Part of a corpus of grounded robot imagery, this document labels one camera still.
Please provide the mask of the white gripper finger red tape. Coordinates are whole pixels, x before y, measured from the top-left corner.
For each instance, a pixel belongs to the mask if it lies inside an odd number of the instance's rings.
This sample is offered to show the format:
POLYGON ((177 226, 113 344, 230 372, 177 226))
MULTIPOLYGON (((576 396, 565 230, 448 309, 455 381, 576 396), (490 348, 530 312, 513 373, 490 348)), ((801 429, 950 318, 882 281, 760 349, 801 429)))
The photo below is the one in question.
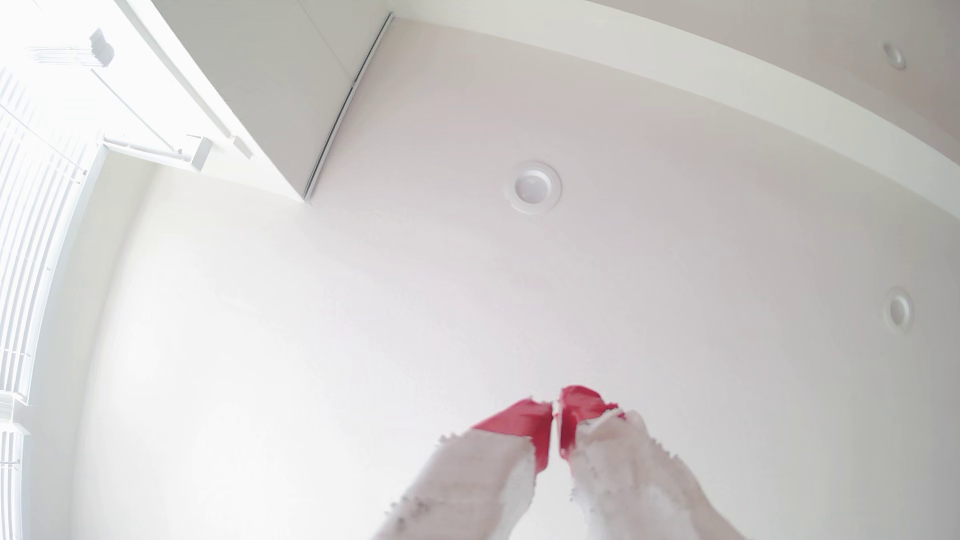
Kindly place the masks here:
POLYGON ((549 460, 553 405, 519 400, 444 436, 375 539, 508 539, 549 460))
POLYGON ((588 539, 744 539, 640 414, 581 385, 560 391, 559 453, 588 539))

